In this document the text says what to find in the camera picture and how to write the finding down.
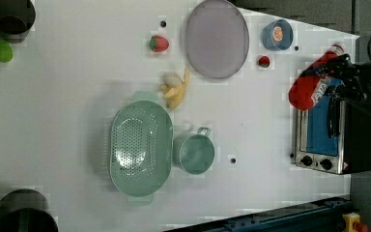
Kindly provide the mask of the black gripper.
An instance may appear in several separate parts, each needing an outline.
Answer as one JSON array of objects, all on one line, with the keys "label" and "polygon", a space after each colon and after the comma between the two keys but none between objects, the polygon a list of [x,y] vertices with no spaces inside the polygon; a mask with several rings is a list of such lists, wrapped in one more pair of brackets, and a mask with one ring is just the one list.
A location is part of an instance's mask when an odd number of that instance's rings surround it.
[{"label": "black gripper", "polygon": [[353,64],[348,54],[328,60],[327,63],[309,67],[300,76],[331,76],[340,85],[327,88],[327,95],[336,99],[366,101],[371,95],[371,63]]}]

